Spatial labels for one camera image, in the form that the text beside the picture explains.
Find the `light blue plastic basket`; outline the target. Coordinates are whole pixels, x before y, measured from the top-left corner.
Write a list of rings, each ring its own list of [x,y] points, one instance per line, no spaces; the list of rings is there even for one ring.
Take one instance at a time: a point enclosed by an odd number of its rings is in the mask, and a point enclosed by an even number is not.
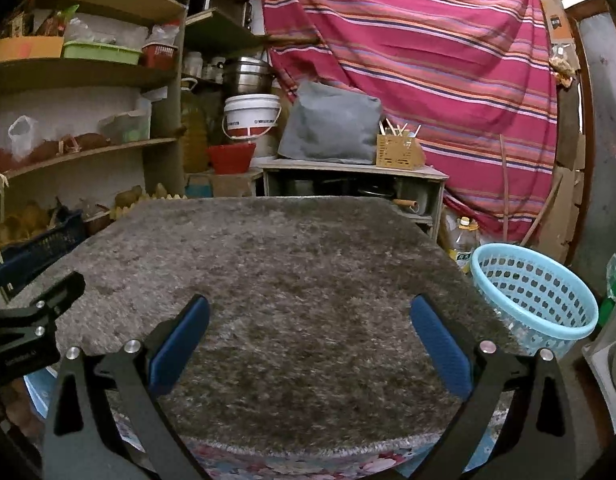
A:
[[[540,252],[486,244],[473,252],[470,270],[478,292],[528,354],[547,348],[561,359],[598,324],[587,285]]]

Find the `yellow egg tray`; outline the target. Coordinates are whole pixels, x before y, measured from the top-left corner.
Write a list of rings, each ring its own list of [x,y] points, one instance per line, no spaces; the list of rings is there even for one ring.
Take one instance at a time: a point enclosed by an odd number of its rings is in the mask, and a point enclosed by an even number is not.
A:
[[[156,185],[153,194],[148,194],[140,185],[136,185],[130,188],[130,190],[120,192],[115,196],[114,205],[108,213],[108,218],[116,221],[125,214],[128,214],[137,204],[147,202],[148,200],[186,200],[186,196],[168,193],[161,183]]]

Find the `cooking oil bottle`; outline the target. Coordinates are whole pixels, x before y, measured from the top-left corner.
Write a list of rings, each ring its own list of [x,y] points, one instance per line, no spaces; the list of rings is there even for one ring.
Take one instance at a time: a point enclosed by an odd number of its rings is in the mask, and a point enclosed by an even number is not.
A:
[[[473,252],[478,246],[478,223],[468,217],[461,217],[456,228],[450,233],[448,256],[463,273],[468,273]]]

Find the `grey shaggy table rug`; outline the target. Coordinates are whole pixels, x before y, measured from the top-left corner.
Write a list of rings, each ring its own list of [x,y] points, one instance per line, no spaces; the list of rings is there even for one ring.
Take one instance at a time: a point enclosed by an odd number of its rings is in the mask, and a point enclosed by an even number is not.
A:
[[[186,443],[235,453],[344,456],[436,440],[459,407],[409,318],[427,298],[476,339],[516,342],[457,265],[378,198],[148,200],[46,269],[70,272],[61,349],[119,349],[194,295],[208,330],[160,399]]]

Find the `red plastic basin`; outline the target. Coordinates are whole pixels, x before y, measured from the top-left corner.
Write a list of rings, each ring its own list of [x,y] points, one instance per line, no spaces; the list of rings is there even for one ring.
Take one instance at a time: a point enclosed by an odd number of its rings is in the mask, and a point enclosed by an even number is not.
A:
[[[256,145],[250,142],[210,146],[207,149],[212,169],[216,174],[245,174]]]

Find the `green plastic tray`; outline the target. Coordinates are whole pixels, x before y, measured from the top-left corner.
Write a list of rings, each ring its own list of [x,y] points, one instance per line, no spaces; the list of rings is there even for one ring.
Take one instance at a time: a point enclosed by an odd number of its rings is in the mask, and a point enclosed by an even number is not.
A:
[[[112,44],[96,44],[87,41],[67,41],[63,46],[63,58],[103,61],[138,65],[142,52]]]

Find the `low wooden shelf table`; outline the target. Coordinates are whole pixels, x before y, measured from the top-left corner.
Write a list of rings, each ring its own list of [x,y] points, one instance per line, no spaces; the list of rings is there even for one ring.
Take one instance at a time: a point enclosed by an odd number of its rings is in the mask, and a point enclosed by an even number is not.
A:
[[[448,177],[423,166],[390,169],[340,162],[261,162],[265,196],[361,196],[388,200],[432,240],[438,237]]]

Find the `white plastic bucket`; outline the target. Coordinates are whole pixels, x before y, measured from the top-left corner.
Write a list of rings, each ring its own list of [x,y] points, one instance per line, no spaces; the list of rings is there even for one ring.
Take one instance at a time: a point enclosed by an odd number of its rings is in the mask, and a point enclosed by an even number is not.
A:
[[[255,140],[278,125],[280,98],[274,94],[251,93],[227,98],[223,107],[222,131],[231,140]]]

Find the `steel cooking pot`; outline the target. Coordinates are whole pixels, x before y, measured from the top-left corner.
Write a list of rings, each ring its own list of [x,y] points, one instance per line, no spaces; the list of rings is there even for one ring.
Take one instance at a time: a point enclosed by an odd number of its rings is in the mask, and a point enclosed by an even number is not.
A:
[[[259,58],[228,58],[223,67],[222,91],[225,96],[269,93],[275,76],[271,65]]]

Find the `bamboo chopstick holder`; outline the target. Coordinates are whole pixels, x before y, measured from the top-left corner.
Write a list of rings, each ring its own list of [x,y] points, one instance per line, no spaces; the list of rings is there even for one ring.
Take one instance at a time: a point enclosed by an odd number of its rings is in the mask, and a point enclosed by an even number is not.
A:
[[[388,169],[415,170],[426,165],[426,157],[419,144],[421,125],[413,130],[408,124],[394,125],[384,118],[376,136],[376,166]]]

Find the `grey fabric bag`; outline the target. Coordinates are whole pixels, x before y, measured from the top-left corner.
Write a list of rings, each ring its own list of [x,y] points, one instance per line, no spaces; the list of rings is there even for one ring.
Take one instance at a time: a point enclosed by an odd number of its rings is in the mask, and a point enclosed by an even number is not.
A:
[[[379,99],[304,81],[288,115],[279,155],[310,162],[372,165],[383,107]]]

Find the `red striped cloth curtain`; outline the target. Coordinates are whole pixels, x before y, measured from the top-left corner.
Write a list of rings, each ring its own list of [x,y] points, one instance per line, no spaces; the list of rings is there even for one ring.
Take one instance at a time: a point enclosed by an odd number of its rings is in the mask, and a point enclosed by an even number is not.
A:
[[[518,242],[552,183],[558,96],[540,0],[261,0],[295,99],[314,80],[377,98],[447,176],[446,205]]]

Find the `cardboard box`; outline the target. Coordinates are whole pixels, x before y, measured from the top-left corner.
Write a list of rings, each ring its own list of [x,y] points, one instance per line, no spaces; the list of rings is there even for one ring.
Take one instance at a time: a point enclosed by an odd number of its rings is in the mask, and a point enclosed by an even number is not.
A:
[[[569,44],[574,41],[563,0],[540,0],[552,44]]]

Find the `wooden wall shelf unit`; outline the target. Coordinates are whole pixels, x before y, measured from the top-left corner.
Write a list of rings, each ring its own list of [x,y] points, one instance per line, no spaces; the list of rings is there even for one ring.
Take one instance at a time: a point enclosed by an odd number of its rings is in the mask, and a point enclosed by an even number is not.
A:
[[[25,247],[57,254],[136,185],[183,195],[193,23],[231,50],[247,13],[218,0],[15,0],[0,21],[0,262]],[[138,65],[63,58],[67,41],[142,54]]]

